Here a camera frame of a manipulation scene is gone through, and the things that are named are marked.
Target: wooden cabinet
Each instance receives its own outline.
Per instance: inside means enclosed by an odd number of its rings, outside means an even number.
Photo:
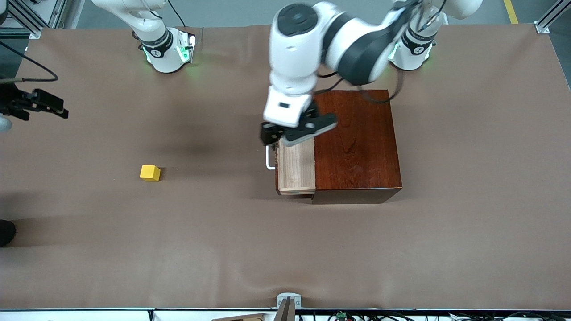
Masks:
[[[385,90],[367,91],[387,99]],[[314,204],[383,203],[402,189],[391,106],[358,91],[315,96],[321,113],[335,113],[337,127],[293,147],[278,146],[276,189],[313,195]]]

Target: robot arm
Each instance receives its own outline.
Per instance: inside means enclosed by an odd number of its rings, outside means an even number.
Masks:
[[[0,25],[4,23],[8,17],[8,0],[0,0]]]
[[[164,8],[167,0],[92,0],[125,21],[134,31],[147,55],[147,61],[161,73],[171,73],[192,62],[194,35],[167,28],[154,12]]]
[[[312,99],[322,63],[354,86],[375,81],[421,0],[398,1],[380,25],[354,18],[328,2],[281,9],[270,33],[271,85],[260,137],[292,146],[334,128]]]
[[[432,42],[446,13],[464,19],[478,10],[482,0],[425,0],[419,14],[412,18],[389,60],[399,69],[418,69],[432,49]]]

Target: wire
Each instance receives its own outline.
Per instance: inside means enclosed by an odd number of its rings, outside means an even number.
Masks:
[[[184,23],[184,21],[182,20],[182,18],[180,17],[180,14],[178,14],[178,11],[175,9],[175,7],[172,5],[171,0],[168,0],[168,4],[171,6],[172,10],[175,12],[176,16],[179,17],[180,22],[182,23],[182,26],[186,28],[186,23]]]
[[[160,15],[157,15],[156,13],[152,12],[152,10],[149,11],[149,12],[150,12],[152,15],[154,15],[155,17],[157,17],[157,18],[159,18],[159,19],[161,19],[161,20],[163,19],[163,17],[161,17]]]
[[[137,40],[139,40],[139,36],[137,36],[137,34],[135,33],[135,30],[131,31],[131,36]],[[137,46],[137,49],[139,50],[143,50],[143,44],[140,43],[139,46]]]
[[[337,74],[337,71],[335,71],[334,73],[327,74],[327,75],[317,74],[317,76],[318,76],[319,78],[329,78],[329,77],[335,76],[336,74]]]
[[[508,316],[504,316],[502,318],[495,318],[494,316],[490,316],[487,314],[484,314],[484,316],[474,316],[474,315],[460,313],[456,315],[458,317],[456,321],[504,321],[507,318],[513,318],[517,315],[522,315],[525,318],[533,317],[533,318],[539,318],[543,321],[551,321],[551,319],[546,316],[527,311],[515,312]]]
[[[384,99],[382,101],[378,101],[374,98],[372,98],[371,96],[369,96],[369,94],[363,89],[363,87],[361,86],[357,86],[357,89],[359,89],[359,91],[361,92],[361,96],[363,96],[363,98],[371,103],[378,103],[378,104],[383,104],[383,103],[388,103],[391,100],[393,100],[395,97],[398,96],[398,94],[400,93],[400,91],[403,89],[403,83],[404,83],[404,73],[400,70],[397,70],[397,82],[396,82],[396,89],[395,89],[395,93],[392,94],[392,96],[390,96],[388,99]],[[401,318],[406,319],[407,321],[411,321],[411,318],[407,318],[405,316],[400,316]]]
[[[16,83],[16,82],[52,82],[52,81],[56,81],[59,79],[59,77],[51,70],[49,70],[46,66],[42,65],[41,63],[33,60],[32,58],[28,58],[26,57],[26,55],[20,53],[18,50],[8,46],[7,44],[5,44],[4,42],[0,41],[0,45],[3,46],[4,48],[12,51],[13,53],[15,53],[16,55],[19,55],[20,57],[31,61],[32,63],[34,63],[36,66],[44,69],[45,71],[47,71],[48,73],[50,73],[50,75],[52,75],[53,78],[12,78],[12,79],[0,79],[0,83]]]
[[[443,0],[442,1],[442,5],[440,5],[440,8],[438,9],[438,12],[435,13],[434,15],[431,15],[430,18],[428,18],[428,21],[426,21],[424,23],[424,25],[419,29],[419,32],[424,31],[426,28],[430,27],[432,25],[432,23],[434,23],[434,20],[436,20],[436,18],[440,15],[440,13],[442,12],[442,9],[444,9],[444,5],[446,4],[447,0]]]
[[[319,94],[323,94],[323,93],[326,93],[326,92],[328,92],[328,91],[331,91],[331,90],[333,90],[335,87],[337,87],[337,85],[339,85],[342,81],[343,81],[343,78],[339,78],[339,80],[338,80],[333,86],[331,86],[331,87],[329,87],[329,88],[325,88],[325,89],[316,90],[316,91],[313,92],[313,94],[314,94],[314,95],[319,95]]]

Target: brown paper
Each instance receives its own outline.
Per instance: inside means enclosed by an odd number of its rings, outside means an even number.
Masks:
[[[268,31],[193,29],[196,64],[173,74],[127,29],[30,41],[60,80],[21,88],[70,117],[0,135],[0,218],[18,229],[0,307],[265,307],[290,291],[307,307],[569,308],[571,94],[548,35],[443,26],[391,103],[403,190],[313,206],[276,195],[264,165]]]

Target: metal handle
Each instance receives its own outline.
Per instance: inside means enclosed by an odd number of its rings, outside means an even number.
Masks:
[[[275,166],[270,166],[270,146],[269,145],[266,145],[266,168],[271,170],[271,171],[276,170]]]

